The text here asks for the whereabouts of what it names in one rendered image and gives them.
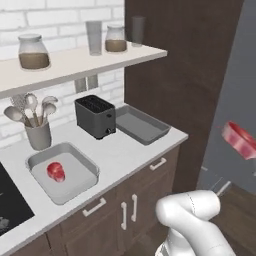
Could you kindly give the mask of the grey wall socket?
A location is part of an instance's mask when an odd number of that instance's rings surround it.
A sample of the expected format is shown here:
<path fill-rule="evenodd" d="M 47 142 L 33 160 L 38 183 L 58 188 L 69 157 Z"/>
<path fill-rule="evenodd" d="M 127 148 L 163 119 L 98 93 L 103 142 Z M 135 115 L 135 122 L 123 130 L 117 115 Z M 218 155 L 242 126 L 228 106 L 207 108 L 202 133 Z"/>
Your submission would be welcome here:
<path fill-rule="evenodd" d="M 92 75 L 74 81 L 75 91 L 81 93 L 98 87 L 98 76 Z"/>

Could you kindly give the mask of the pale serving spoon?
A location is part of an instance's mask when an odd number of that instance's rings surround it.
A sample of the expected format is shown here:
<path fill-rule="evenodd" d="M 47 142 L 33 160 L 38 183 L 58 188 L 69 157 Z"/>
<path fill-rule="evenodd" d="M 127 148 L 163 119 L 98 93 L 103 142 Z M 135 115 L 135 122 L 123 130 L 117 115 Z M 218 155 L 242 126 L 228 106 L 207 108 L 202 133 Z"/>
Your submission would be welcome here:
<path fill-rule="evenodd" d="M 42 107 L 42 120 L 41 125 L 44 125 L 46 122 L 47 117 L 50 114 L 53 114 L 56 112 L 56 106 L 53 103 L 44 103 Z"/>

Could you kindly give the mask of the grey drinking glass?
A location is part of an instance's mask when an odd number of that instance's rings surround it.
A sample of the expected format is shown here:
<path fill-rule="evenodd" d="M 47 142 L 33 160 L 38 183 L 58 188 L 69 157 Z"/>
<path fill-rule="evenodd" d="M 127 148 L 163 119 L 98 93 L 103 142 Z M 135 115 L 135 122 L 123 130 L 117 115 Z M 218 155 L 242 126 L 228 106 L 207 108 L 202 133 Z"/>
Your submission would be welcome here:
<path fill-rule="evenodd" d="M 132 45 L 134 47 L 140 47 L 143 43 L 145 28 L 144 16 L 132 17 Z"/>

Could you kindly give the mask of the clear drinking glass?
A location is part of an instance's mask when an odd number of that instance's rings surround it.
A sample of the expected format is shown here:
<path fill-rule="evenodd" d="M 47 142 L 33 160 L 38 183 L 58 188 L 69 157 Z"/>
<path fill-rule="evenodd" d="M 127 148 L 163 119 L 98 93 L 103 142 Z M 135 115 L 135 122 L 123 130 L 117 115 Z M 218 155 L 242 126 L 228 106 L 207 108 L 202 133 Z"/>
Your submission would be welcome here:
<path fill-rule="evenodd" d="M 102 22 L 87 21 L 86 30 L 88 37 L 89 52 L 93 56 L 102 54 Z"/>

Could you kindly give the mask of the grey square tupperware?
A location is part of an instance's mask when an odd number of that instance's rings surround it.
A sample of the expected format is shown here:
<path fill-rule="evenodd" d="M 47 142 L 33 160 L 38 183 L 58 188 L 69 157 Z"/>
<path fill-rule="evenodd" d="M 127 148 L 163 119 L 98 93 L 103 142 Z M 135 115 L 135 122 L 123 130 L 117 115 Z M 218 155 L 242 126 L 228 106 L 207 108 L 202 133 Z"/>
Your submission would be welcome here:
<path fill-rule="evenodd" d="M 47 174 L 54 162 L 62 165 L 65 179 L 58 182 Z M 31 155 L 26 166 L 49 198 L 63 205 L 80 193 L 95 186 L 99 180 L 99 167 L 76 146 L 63 142 Z"/>

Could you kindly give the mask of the black hob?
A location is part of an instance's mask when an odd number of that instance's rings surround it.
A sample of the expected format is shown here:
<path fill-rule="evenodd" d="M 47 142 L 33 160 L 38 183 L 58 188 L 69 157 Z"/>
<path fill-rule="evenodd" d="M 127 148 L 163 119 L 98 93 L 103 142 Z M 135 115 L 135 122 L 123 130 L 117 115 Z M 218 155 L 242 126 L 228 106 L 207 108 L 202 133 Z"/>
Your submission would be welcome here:
<path fill-rule="evenodd" d="M 0 236 L 33 216 L 33 211 L 0 162 Z"/>

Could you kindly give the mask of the brown drawer front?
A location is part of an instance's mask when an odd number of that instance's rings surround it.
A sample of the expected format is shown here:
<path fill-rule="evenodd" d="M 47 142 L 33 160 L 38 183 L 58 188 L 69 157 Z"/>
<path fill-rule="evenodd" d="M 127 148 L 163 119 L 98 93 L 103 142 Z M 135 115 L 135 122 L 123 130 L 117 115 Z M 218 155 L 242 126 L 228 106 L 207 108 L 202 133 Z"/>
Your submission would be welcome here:
<path fill-rule="evenodd" d="M 139 192 L 142 188 L 150 185 L 163 175 L 172 178 L 176 171 L 178 154 L 179 147 L 175 147 L 132 174 L 117 186 L 118 198 L 123 199 L 127 196 L 131 196 L 134 192 Z M 156 165 L 162 157 L 164 157 L 167 162 L 154 171 L 150 170 L 149 166 L 151 164 Z"/>
<path fill-rule="evenodd" d="M 105 198 L 107 203 L 103 207 L 98 209 L 96 212 L 91 214 L 90 216 L 85 217 L 82 214 L 82 210 L 84 209 L 90 210 L 100 202 L 99 200 L 102 197 Z M 68 233 L 74 232 L 75 230 L 77 230 L 82 226 L 92 225 L 95 221 L 98 221 L 106 213 L 109 213 L 111 210 L 113 210 L 115 203 L 116 203 L 116 189 L 112 188 L 111 190 L 107 191 L 105 194 L 101 195 L 100 197 L 96 198 L 95 200 L 87 204 L 81 210 L 71 215 L 65 221 L 63 221 L 60 224 L 62 233 L 66 235 Z"/>

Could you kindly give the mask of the grey utensil pot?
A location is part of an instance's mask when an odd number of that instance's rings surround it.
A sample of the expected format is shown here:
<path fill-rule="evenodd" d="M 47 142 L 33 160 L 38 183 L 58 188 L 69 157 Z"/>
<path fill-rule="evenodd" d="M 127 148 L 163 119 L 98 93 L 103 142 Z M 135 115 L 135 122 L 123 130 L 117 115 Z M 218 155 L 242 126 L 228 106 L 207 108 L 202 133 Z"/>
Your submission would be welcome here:
<path fill-rule="evenodd" d="M 25 127 L 28 140 L 34 150 L 40 151 L 51 146 L 52 137 L 49 123 L 39 127 Z"/>

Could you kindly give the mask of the small glass jar brown contents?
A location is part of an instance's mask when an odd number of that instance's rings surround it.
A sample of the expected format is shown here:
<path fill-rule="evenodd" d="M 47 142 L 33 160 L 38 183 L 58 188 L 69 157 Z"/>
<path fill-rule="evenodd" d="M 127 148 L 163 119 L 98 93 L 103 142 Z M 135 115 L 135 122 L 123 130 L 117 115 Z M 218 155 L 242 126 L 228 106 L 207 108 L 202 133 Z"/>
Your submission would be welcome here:
<path fill-rule="evenodd" d="M 124 27 L 121 25 L 108 25 L 105 39 L 105 50 L 117 53 L 127 50 L 127 41 Z"/>

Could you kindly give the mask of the pale ladle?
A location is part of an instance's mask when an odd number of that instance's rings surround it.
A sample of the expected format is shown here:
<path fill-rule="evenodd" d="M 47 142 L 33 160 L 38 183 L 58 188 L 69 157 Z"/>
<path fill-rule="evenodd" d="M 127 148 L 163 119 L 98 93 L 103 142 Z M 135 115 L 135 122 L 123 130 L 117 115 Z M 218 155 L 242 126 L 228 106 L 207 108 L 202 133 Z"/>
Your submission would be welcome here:
<path fill-rule="evenodd" d="M 57 103 L 57 102 L 58 102 L 58 99 L 56 97 L 54 97 L 54 96 L 47 96 L 47 97 L 45 97 L 42 100 L 42 104 L 41 104 L 41 106 L 42 106 L 42 114 L 44 112 L 44 105 L 46 103 Z"/>

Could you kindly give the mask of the pale spoon with round bowl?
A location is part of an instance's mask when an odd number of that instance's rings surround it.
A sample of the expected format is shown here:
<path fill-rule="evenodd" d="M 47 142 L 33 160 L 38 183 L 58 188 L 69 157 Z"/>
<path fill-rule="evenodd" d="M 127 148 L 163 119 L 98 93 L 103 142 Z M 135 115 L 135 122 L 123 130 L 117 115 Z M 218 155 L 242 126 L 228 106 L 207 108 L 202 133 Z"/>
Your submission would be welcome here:
<path fill-rule="evenodd" d="M 22 122 L 24 125 L 30 126 L 29 120 L 25 118 L 25 116 L 17 107 L 8 106 L 4 110 L 4 114 L 12 121 Z"/>

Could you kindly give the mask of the grey baking tray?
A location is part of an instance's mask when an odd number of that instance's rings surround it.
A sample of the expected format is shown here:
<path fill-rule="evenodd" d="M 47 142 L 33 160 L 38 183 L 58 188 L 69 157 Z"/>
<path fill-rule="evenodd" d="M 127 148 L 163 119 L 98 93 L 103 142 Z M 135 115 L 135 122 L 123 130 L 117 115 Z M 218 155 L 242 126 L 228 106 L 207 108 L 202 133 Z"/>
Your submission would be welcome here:
<path fill-rule="evenodd" d="M 165 136 L 171 126 L 130 106 L 116 110 L 116 126 L 143 145 L 150 145 Z"/>

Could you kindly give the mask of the large glass jar brown contents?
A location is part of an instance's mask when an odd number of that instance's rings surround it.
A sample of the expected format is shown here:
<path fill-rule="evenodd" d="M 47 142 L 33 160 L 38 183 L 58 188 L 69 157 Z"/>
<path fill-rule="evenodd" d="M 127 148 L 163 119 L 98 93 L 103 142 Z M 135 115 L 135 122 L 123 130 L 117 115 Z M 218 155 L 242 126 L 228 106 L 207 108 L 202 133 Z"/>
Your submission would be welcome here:
<path fill-rule="evenodd" d="M 41 70 L 50 66 L 49 53 L 40 34 L 23 34 L 19 39 L 19 61 L 23 69 Z"/>

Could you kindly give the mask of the brown cupboard door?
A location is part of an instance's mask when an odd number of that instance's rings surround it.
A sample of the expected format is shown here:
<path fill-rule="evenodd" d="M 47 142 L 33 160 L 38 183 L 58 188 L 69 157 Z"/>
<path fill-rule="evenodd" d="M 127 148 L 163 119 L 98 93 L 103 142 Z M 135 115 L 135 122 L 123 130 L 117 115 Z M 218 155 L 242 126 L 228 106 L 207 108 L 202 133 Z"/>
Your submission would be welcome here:
<path fill-rule="evenodd" d="M 129 218 L 127 224 L 127 235 L 125 239 L 125 247 L 129 249 L 137 238 L 145 233 L 150 227 L 156 223 L 155 206 L 156 202 L 171 192 L 173 183 L 172 178 L 166 175 L 161 176 L 158 180 L 150 185 L 142 188 L 139 192 L 134 192 L 138 197 L 137 203 L 137 220 L 133 222 L 131 215 L 133 212 L 133 201 L 129 196 Z"/>
<path fill-rule="evenodd" d="M 64 235 L 68 256 L 120 256 L 126 249 L 127 230 L 121 228 L 123 200 L 117 200 L 114 209 L 90 226 L 82 226 Z"/>

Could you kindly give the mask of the red raw steak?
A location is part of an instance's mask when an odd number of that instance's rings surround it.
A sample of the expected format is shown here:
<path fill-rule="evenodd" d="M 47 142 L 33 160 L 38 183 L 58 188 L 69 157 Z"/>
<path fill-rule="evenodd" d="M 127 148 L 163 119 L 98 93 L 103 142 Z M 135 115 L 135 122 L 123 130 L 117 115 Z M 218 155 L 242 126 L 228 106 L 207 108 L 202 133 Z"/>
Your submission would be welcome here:
<path fill-rule="evenodd" d="M 63 182 L 65 180 L 65 172 L 63 166 L 59 162 L 52 162 L 47 166 L 47 174 L 56 182 Z"/>
<path fill-rule="evenodd" d="M 229 121 L 224 125 L 222 137 L 245 160 L 256 159 L 256 139 L 238 124 Z"/>

